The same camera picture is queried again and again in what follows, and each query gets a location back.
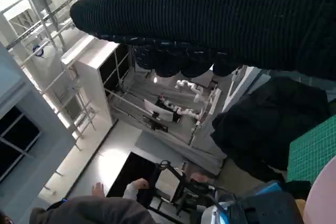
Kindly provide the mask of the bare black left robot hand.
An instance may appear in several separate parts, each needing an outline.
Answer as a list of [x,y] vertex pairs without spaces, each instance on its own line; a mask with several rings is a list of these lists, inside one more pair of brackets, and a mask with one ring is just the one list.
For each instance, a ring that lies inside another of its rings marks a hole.
[[303,223],[297,200],[307,200],[309,181],[270,181],[247,192],[220,214],[221,223]]

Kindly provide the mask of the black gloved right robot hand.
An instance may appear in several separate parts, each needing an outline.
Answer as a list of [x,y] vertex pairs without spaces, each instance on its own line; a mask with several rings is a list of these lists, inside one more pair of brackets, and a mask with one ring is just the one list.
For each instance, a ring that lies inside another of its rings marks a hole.
[[78,0],[70,17],[161,77],[246,65],[335,80],[335,0]]

